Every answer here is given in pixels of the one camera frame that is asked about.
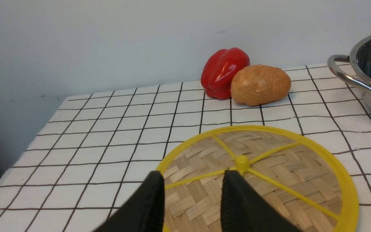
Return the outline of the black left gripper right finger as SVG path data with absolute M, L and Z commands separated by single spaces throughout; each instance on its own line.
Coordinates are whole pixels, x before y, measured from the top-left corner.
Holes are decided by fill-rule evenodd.
M 221 196 L 223 232 L 300 232 L 235 170 L 226 170 Z

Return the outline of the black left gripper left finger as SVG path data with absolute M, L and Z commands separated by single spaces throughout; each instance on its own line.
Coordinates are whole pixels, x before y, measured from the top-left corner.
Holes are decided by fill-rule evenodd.
M 151 171 L 127 201 L 96 232 L 162 232 L 165 216 L 164 178 Z

